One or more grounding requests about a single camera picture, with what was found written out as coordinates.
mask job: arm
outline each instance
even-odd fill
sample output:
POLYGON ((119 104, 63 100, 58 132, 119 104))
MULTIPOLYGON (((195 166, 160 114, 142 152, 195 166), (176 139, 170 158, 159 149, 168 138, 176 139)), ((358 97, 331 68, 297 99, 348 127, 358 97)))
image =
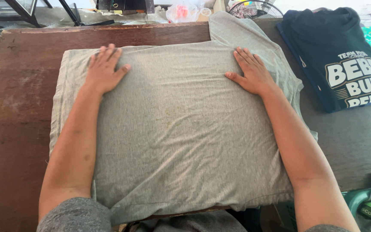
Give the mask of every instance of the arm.
POLYGON ((92 55, 88 75, 78 92, 49 159, 39 202, 39 220, 63 201, 91 197, 95 165, 97 116, 102 95, 115 88, 129 71, 126 64, 114 72, 121 49, 100 48, 92 55))
POLYGON ((260 57, 240 47, 234 51, 234 57, 244 77, 232 72, 225 75, 264 101, 281 159, 293 185, 298 230, 303 232, 318 224, 332 224, 358 232, 326 157, 260 57))

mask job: fan grille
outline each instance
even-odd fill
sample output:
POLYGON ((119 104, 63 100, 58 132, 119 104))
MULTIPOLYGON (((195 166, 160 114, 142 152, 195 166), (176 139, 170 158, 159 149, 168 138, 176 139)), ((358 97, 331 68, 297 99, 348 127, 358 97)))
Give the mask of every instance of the fan grille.
POLYGON ((231 15, 237 18, 282 18, 283 13, 270 3, 254 0, 237 3, 230 9, 231 15))

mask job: gray t-shirt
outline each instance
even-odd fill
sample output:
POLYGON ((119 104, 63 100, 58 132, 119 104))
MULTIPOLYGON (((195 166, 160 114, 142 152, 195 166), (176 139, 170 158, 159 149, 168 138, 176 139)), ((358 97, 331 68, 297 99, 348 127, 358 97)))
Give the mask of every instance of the gray t-shirt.
MULTIPOLYGON (((71 198, 47 213, 38 224, 37 232, 110 232, 111 211, 91 198, 71 198)), ((141 222, 137 232, 246 232, 244 227, 224 210, 163 218, 141 222)), ((321 224, 305 232, 349 232, 321 224)))
MULTIPOLYGON (((122 48, 119 65, 132 69, 100 105, 91 194, 111 209, 113 225, 212 206, 240 211, 293 197, 262 99, 224 73, 243 75, 233 51, 249 48, 300 117, 301 80, 252 20, 217 12, 209 25, 211 41, 122 48)), ((97 51, 64 53, 50 150, 97 51)))

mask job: wooden table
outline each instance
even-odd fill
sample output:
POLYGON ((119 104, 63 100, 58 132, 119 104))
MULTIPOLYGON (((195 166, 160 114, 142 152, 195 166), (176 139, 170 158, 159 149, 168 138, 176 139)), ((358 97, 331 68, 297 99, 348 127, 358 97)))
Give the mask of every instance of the wooden table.
MULTIPOLYGON (((303 118, 312 130, 319 132, 319 144, 341 189, 371 187, 371 106, 325 113, 275 29, 279 20, 256 22, 281 46, 294 73, 303 80, 303 118)), ((38 224, 38 198, 49 152, 52 97, 65 50, 99 48, 109 43, 122 47, 208 40, 207 22, 3 31, 0 37, 0 231, 35 231, 38 224)))

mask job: hand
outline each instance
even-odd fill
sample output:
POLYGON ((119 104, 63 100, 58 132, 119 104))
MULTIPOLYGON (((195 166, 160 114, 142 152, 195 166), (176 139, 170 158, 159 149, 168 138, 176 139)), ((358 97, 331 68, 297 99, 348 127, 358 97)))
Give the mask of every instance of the hand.
POLYGON ((102 46, 98 55, 91 56, 84 85, 93 88, 101 95, 114 89, 131 69, 131 65, 125 64, 114 72, 121 52, 121 48, 116 49, 114 44, 108 45, 108 48, 102 46))
POLYGON ((247 48, 242 50, 240 47, 237 47, 233 54, 244 72, 244 77, 234 72, 226 72, 226 77, 260 97, 279 89, 258 55, 253 56, 247 48))

